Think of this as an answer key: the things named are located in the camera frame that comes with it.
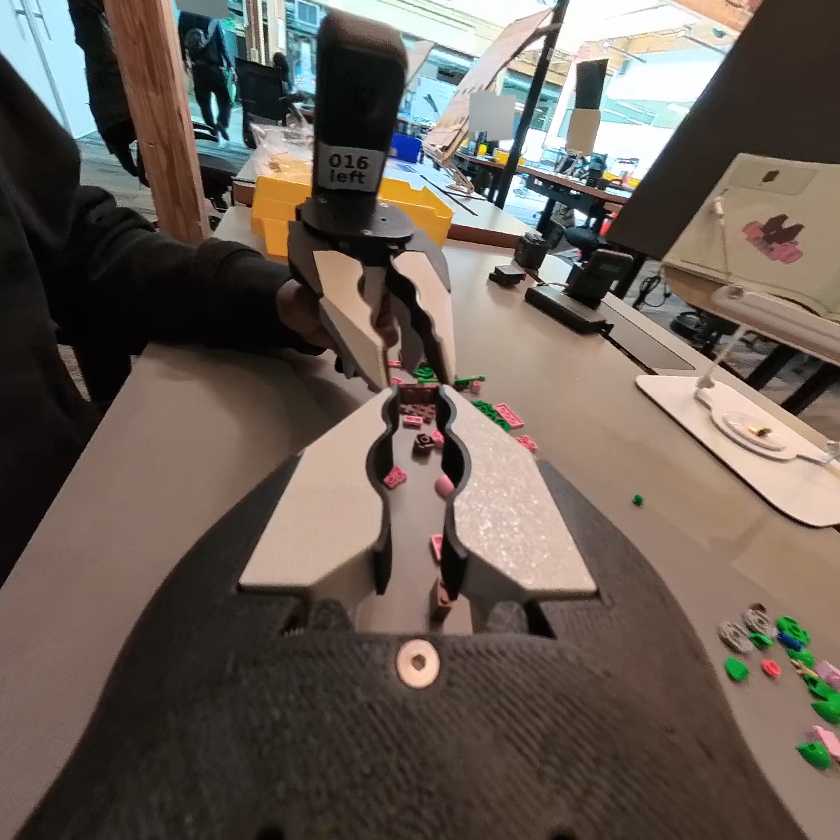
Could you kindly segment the pile of pink green toy bricks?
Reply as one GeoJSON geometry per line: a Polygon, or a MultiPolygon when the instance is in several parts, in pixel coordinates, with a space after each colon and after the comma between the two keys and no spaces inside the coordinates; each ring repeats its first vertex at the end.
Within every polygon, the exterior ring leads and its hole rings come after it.
{"type": "Polygon", "coordinates": [[[532,453],[536,444],[508,404],[480,399],[484,377],[457,379],[437,407],[438,382],[428,366],[412,378],[402,362],[387,363],[400,391],[403,430],[395,452],[410,447],[412,498],[434,483],[434,498],[445,505],[440,534],[452,532],[467,552],[506,571],[535,564],[549,526],[544,522],[548,491],[532,453]]]}

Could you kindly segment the heap of green grey toy pieces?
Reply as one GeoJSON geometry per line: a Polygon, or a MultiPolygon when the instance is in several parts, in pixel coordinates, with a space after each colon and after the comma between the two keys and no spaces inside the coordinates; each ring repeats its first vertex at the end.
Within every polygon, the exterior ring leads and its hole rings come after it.
{"type": "Polygon", "coordinates": [[[814,655],[809,631],[792,616],[772,616],[764,605],[753,603],[738,620],[720,621],[717,636],[727,650],[723,673],[733,685],[747,685],[753,673],[776,686],[787,673],[795,677],[815,717],[795,750],[815,770],[837,773],[838,667],[814,655]]]}

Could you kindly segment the person's left hand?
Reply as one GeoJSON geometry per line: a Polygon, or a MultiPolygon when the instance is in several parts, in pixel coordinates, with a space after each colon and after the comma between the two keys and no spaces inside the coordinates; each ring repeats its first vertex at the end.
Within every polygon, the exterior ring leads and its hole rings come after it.
{"type": "MultiPolygon", "coordinates": [[[[320,319],[319,300],[308,287],[289,279],[276,294],[276,308],[280,321],[304,343],[321,350],[339,352],[339,346],[320,319]]],[[[399,333],[388,299],[384,299],[379,307],[374,328],[387,349],[397,343],[399,333]]]]}

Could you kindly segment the black office chair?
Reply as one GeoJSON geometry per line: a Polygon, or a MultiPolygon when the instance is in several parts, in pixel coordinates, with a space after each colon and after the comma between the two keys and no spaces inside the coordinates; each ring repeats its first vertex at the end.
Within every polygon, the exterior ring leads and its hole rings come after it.
{"type": "Polygon", "coordinates": [[[238,95],[243,110],[243,142],[251,151],[257,140],[253,124],[288,126],[290,95],[289,69],[286,54],[274,53],[270,65],[237,58],[235,62],[238,95]]]}

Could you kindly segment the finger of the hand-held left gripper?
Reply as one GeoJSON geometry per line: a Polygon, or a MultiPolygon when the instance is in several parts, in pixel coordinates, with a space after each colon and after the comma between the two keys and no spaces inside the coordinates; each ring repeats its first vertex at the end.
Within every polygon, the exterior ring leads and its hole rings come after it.
{"type": "Polygon", "coordinates": [[[455,327],[448,264],[441,251],[403,251],[392,257],[385,286],[401,334],[404,364],[428,363],[437,379],[456,378],[455,327]]]}
{"type": "Polygon", "coordinates": [[[372,299],[365,296],[363,264],[337,250],[313,252],[320,287],[320,317],[338,351],[342,373],[360,377],[374,393],[389,387],[386,342],[376,327],[384,274],[376,269],[372,299]]]}

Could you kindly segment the black power adapter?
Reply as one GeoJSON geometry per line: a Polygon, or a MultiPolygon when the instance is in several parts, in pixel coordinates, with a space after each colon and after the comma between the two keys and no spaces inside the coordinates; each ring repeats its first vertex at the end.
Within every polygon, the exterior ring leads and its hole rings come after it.
{"type": "Polygon", "coordinates": [[[524,300],[552,320],[580,335],[610,331],[612,324],[597,311],[573,299],[560,287],[548,285],[526,289],[524,300]]]}

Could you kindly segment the black metal pole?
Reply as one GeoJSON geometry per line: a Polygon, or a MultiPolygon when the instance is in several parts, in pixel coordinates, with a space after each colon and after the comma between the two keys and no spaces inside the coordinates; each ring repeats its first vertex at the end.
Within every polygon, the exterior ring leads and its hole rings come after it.
{"type": "Polygon", "coordinates": [[[531,121],[537,104],[539,102],[539,97],[550,68],[550,62],[553,56],[555,46],[557,44],[557,39],[570,3],[570,1],[558,1],[553,8],[550,23],[543,28],[544,30],[542,32],[542,50],[532,76],[532,82],[528,91],[528,96],[524,103],[517,131],[515,133],[513,143],[509,151],[508,160],[505,163],[504,170],[502,171],[502,175],[500,177],[496,193],[495,206],[499,209],[504,208],[508,198],[508,193],[511,187],[513,177],[517,173],[519,158],[522,156],[523,146],[527,139],[527,134],[531,126],[531,121]]]}

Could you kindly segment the black charger dock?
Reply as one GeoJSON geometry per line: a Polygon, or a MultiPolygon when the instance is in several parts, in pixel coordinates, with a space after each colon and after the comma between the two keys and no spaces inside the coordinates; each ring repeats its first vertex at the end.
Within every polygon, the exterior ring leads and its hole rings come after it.
{"type": "Polygon", "coordinates": [[[599,248],[588,259],[573,263],[564,293],[573,301],[596,309],[613,285],[627,278],[633,263],[634,258],[627,253],[599,248]]]}

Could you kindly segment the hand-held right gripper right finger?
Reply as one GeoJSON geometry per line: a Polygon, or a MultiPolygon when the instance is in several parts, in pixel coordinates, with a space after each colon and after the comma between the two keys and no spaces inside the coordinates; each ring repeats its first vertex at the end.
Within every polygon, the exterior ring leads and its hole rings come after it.
{"type": "Polygon", "coordinates": [[[597,594],[538,461],[451,385],[438,387],[444,500],[440,574],[449,597],[541,602],[597,594]]]}

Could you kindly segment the wooden frame model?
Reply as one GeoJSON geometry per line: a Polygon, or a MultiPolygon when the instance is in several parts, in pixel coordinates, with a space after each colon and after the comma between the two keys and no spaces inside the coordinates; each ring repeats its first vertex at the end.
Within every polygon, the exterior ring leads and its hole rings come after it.
{"type": "Polygon", "coordinates": [[[453,183],[452,189],[464,196],[473,196],[476,188],[473,182],[464,176],[455,162],[455,152],[447,152],[442,146],[424,139],[422,144],[424,155],[432,162],[433,166],[446,174],[453,183]]]}

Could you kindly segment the clear plastic bag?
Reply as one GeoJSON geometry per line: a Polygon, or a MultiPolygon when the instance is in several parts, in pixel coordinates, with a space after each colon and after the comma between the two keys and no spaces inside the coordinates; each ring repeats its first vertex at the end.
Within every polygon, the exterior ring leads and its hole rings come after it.
{"type": "Polygon", "coordinates": [[[255,123],[251,132],[256,141],[252,156],[257,176],[310,183],[313,171],[314,133],[308,122],[289,126],[255,123]]]}

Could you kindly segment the wooden post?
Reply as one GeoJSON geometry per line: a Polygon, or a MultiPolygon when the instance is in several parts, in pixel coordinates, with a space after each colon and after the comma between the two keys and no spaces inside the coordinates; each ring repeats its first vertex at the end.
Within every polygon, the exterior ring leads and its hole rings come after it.
{"type": "Polygon", "coordinates": [[[173,3],[106,1],[159,228],[189,245],[209,234],[173,3]]]}

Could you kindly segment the black flat panel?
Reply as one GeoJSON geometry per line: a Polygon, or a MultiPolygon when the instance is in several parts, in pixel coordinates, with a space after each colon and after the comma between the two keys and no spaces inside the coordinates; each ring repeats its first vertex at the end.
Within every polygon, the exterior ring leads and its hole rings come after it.
{"type": "Polygon", "coordinates": [[[740,153],[839,163],[839,2],[766,1],[608,229],[666,255],[740,153]]]}

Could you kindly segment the open instruction booklet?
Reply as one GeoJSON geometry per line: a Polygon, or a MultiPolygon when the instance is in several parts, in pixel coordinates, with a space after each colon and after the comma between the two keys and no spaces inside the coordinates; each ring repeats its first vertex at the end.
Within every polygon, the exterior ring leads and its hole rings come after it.
{"type": "Polygon", "coordinates": [[[664,266],[839,317],[839,165],[739,154],[664,266]]]}

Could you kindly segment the yellow plastic bin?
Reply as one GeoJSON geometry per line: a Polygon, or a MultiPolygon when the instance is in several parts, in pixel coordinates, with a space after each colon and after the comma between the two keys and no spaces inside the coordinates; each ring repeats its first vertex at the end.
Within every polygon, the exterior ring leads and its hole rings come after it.
{"type": "MultiPolygon", "coordinates": [[[[311,194],[310,181],[300,177],[258,175],[251,204],[250,230],[262,238],[271,258],[284,259],[288,255],[289,223],[296,220],[296,209],[311,194]]],[[[403,210],[416,228],[422,229],[436,245],[443,245],[453,209],[423,180],[416,182],[386,177],[379,192],[381,203],[403,210]]]]}

